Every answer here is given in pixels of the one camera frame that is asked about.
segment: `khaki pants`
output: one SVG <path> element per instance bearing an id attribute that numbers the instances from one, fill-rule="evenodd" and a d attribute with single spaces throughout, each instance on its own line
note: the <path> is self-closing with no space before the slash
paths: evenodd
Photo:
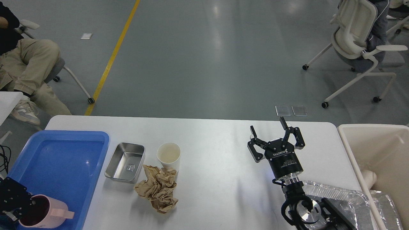
<path id="1" fill-rule="evenodd" d="M 31 101 L 50 114 L 71 115 L 44 79 L 60 57 L 60 48 L 50 40 L 24 38 L 17 47 L 0 56 L 0 89 L 31 94 Z"/>

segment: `mug handle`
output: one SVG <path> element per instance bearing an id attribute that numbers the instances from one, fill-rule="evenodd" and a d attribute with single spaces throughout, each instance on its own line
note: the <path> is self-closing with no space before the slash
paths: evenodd
<path id="1" fill-rule="evenodd" d="M 74 218 L 74 212 L 64 210 L 64 209 L 59 209 L 59 208 L 53 208 L 50 213 L 51 216 L 59 216 L 59 217 L 64 217 L 66 219 L 72 219 Z"/>

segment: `blue tray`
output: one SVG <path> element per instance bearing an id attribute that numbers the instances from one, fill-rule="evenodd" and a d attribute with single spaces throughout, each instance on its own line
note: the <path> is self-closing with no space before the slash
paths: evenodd
<path id="1" fill-rule="evenodd" d="M 105 132 L 39 131 L 29 138 L 7 176 L 27 187 L 33 195 L 44 194 L 61 200 L 75 212 L 73 219 L 67 219 L 56 230 L 80 230 L 108 143 Z M 18 225 L 17 229 L 37 228 Z"/>

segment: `white table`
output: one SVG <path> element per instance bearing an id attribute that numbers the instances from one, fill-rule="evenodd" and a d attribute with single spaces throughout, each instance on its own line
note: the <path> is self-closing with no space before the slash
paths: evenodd
<path id="1" fill-rule="evenodd" d="M 0 125 L 20 101 L 23 93 L 0 91 Z"/>
<path id="2" fill-rule="evenodd" d="M 306 146 L 297 150 L 304 172 L 300 180 L 360 190 L 336 127 L 326 122 L 289 122 L 298 126 Z M 196 120 L 137 117 L 55 116 L 46 129 L 105 131 L 108 153 L 91 201 L 84 229 L 295 229 L 280 208 L 285 201 L 266 160 L 255 163 L 247 142 L 250 125 L 265 141 L 282 138 L 278 121 Z M 145 146 L 146 165 L 160 166 L 158 147 L 181 148 L 176 208 L 163 215 L 138 197 L 133 184 L 104 176 L 120 142 Z M 143 170 L 138 181 L 146 179 Z"/>

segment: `chair armrest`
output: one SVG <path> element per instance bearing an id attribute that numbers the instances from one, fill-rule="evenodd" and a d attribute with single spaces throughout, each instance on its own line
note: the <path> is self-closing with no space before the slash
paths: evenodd
<path id="1" fill-rule="evenodd" d="M 378 45 L 376 49 L 371 52 L 365 53 L 362 55 L 363 58 L 368 59 L 369 56 L 373 56 L 382 51 L 405 51 L 408 50 L 408 47 L 405 45 Z"/>
<path id="2" fill-rule="evenodd" d="M 27 28 L 29 28 L 29 29 L 38 29 L 40 27 L 39 24 L 34 23 L 32 21 L 29 21 L 29 20 L 24 20 L 24 19 L 20 20 L 20 24 L 27 27 Z"/>
<path id="3" fill-rule="evenodd" d="M 377 45 L 376 49 L 380 51 L 405 51 L 408 50 L 408 47 L 405 45 Z"/>

